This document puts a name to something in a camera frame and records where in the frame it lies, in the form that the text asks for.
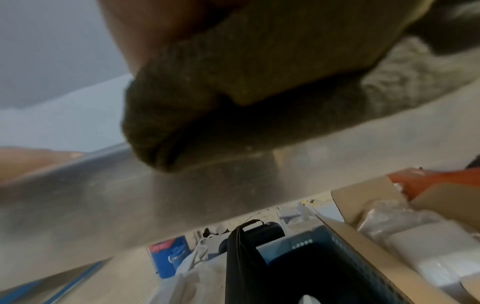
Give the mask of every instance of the floor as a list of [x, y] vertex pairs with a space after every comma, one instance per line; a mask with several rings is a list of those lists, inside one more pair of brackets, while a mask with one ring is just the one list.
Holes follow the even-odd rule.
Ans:
[[[331, 200], [332, 197], [328, 191], [305, 199], [315, 199], [322, 202]], [[277, 211], [277, 207], [272, 207], [232, 218], [222, 223], [222, 229], [225, 228], [231, 231], [238, 225], [251, 219], [259, 219], [264, 222], [275, 221], [278, 219]], [[195, 246], [193, 232], [186, 235], [189, 245], [191, 247]], [[48, 284], [39, 286], [35, 293], [16, 303], [43, 303], [62, 288], [63, 282], [69, 281], [70, 277], [76, 277], [84, 269], [79, 268], [69, 273], [52, 277], [49, 279]], [[138, 248], [106, 261], [95, 274], [72, 289], [58, 303], [143, 304], [160, 284], [161, 279], [156, 274], [148, 251], [145, 248]]]

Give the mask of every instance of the gray wall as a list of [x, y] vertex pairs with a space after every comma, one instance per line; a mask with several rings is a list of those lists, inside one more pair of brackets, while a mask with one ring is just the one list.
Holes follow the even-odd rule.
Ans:
[[1, 0], [0, 109], [42, 103], [126, 73], [95, 0]]

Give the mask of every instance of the storage box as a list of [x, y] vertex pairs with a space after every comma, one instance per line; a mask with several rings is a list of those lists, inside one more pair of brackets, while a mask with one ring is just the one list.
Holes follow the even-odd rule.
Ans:
[[[398, 295], [396, 302], [414, 304], [453, 304], [453, 300], [440, 289], [426, 282], [419, 274], [406, 266], [399, 259], [380, 248], [355, 229], [366, 204], [377, 199], [395, 199], [405, 201], [405, 198], [384, 176], [359, 184], [347, 186], [331, 192], [331, 196], [344, 218], [339, 222], [319, 215], [319, 218], [337, 236], [340, 241], [334, 241], [337, 246], [348, 247], [351, 251], [365, 259], [377, 270], [372, 276], [379, 285], [385, 284]], [[464, 185], [438, 184], [430, 187], [424, 193], [410, 202], [416, 209], [428, 209], [439, 213], [448, 219], [464, 222], [480, 231], [480, 189]], [[464, 288], [478, 298], [480, 279], [462, 280]]]

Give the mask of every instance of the plastic bag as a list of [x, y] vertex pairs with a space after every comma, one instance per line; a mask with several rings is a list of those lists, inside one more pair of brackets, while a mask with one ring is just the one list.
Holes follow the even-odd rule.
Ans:
[[405, 202], [377, 200], [372, 202], [363, 213], [357, 231], [383, 248], [387, 248], [385, 239], [390, 235], [439, 221], [445, 221], [445, 219], [436, 212], [415, 211]]

